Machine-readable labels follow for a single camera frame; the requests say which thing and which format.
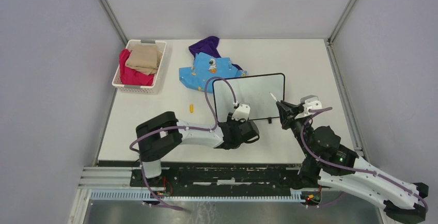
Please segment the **white marker pen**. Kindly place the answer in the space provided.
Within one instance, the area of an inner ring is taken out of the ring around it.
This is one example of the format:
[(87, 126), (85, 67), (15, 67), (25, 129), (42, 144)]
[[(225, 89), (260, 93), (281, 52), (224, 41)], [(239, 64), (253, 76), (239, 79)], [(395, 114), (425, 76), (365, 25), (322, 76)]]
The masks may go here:
[(275, 102), (279, 102), (278, 99), (276, 98), (276, 96), (272, 92), (269, 92), (269, 94)]

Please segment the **black framed whiteboard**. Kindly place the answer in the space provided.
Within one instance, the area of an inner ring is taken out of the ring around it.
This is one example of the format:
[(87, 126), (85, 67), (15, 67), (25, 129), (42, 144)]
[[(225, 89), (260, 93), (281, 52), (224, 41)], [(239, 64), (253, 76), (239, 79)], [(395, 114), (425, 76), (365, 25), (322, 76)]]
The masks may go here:
[(247, 103), (251, 107), (249, 120), (279, 118), (272, 92), (280, 101), (285, 96), (285, 75), (282, 73), (216, 79), (212, 83), (214, 108), (219, 122), (225, 122), (234, 111), (233, 101)]

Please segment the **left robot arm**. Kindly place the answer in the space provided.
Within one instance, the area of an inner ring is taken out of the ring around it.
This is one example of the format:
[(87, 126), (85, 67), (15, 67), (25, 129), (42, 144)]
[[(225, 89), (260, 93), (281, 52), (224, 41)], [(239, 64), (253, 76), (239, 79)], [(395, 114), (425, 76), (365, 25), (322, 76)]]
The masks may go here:
[(137, 139), (130, 150), (139, 154), (145, 183), (157, 186), (162, 181), (161, 159), (181, 145), (200, 145), (213, 149), (237, 149), (260, 139), (254, 121), (228, 118), (213, 126), (190, 124), (177, 119), (173, 111), (164, 112), (135, 128)]

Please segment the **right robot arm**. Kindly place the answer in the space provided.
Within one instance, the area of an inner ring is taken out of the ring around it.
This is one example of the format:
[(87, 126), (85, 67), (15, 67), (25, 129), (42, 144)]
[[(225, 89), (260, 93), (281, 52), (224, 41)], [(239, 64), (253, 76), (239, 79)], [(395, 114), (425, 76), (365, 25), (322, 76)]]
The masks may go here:
[(331, 110), (318, 100), (298, 105), (276, 101), (281, 127), (291, 130), (305, 159), (298, 173), (305, 187), (314, 184), (351, 194), (382, 209), (387, 217), (400, 223), (421, 223), (429, 210), (425, 183), (400, 180), (366, 161), (341, 144), (330, 126), (311, 126), (313, 118)]

